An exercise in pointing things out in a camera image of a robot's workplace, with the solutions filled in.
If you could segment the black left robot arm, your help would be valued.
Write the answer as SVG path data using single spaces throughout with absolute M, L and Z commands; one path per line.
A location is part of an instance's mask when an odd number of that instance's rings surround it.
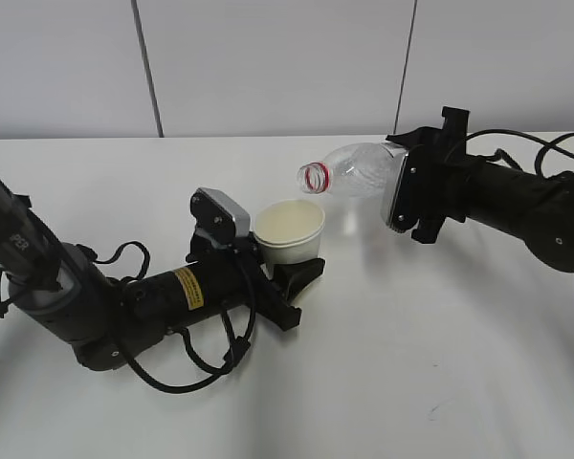
M 196 224 L 184 267 L 116 279 L 102 273 L 93 250 L 59 241 L 28 197 L 0 180 L 0 317 L 18 308 L 93 371 L 124 366 L 165 336 L 239 306 L 283 331 L 297 327 L 293 300 L 322 275 L 324 261 L 307 255 L 265 273 L 240 205 L 200 187 L 189 208 Z

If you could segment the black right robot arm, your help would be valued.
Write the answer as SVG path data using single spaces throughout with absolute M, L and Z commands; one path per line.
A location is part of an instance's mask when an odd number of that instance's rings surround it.
M 539 145 L 534 170 L 526 172 L 502 148 L 491 155 L 468 153 L 469 141 L 490 133 L 470 133 L 469 115 L 445 107 L 441 127 L 387 136 L 403 151 L 389 170 L 381 207 L 385 224 L 433 244 L 447 219 L 472 219 L 517 238 L 546 266 L 574 273 L 574 172 L 545 176 L 542 171 L 551 151 L 574 161 L 574 153 L 563 148 L 574 133 L 546 141 L 504 130 L 506 136 Z

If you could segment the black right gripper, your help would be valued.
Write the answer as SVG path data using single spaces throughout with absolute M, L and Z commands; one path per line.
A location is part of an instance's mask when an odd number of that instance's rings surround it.
M 442 129 L 423 126 L 386 136 L 415 160 L 416 228 L 411 237 L 422 244 L 435 243 L 448 218 L 458 223 L 476 218 L 471 184 L 478 160 L 466 154 L 465 140 L 470 111 L 444 106 L 442 117 Z M 442 132 L 445 140 L 438 140 Z

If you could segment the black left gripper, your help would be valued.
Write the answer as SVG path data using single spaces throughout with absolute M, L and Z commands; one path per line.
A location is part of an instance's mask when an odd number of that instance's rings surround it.
M 263 316 L 282 331 L 299 326 L 301 310 L 292 301 L 322 276 L 325 267 L 325 260 L 317 257 L 277 264 L 267 275 L 260 247 L 251 235 L 227 247 L 213 247 L 193 233 L 186 261 L 206 306 L 230 309 L 242 303 L 255 317 Z

